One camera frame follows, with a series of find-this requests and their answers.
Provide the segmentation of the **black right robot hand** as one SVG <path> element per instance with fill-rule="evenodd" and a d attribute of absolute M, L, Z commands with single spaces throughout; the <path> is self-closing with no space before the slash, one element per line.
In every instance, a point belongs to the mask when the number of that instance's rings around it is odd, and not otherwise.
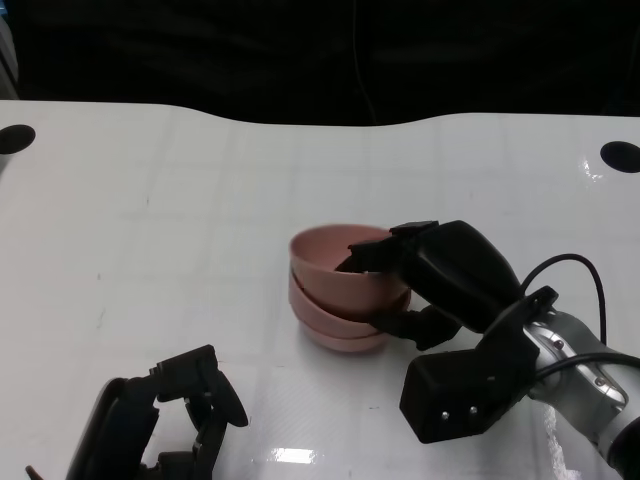
<path fill-rule="evenodd" d="M 429 305 L 420 311 L 372 314 L 368 323 L 425 351 L 461 328 L 483 334 L 521 298 L 520 282 L 505 257 L 464 221 L 410 222 L 381 240 L 349 246 L 339 272 L 380 273 L 401 280 Z"/>

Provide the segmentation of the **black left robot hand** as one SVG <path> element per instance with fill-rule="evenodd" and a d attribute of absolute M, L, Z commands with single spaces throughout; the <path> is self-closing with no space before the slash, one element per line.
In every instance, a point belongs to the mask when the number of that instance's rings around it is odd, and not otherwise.
<path fill-rule="evenodd" d="M 189 451 L 142 462 L 157 402 L 182 400 L 196 430 Z M 249 424 L 231 383 L 205 345 L 158 363 L 145 377 L 115 378 L 101 391 L 71 461 L 69 479 L 210 479 L 229 425 Z"/>

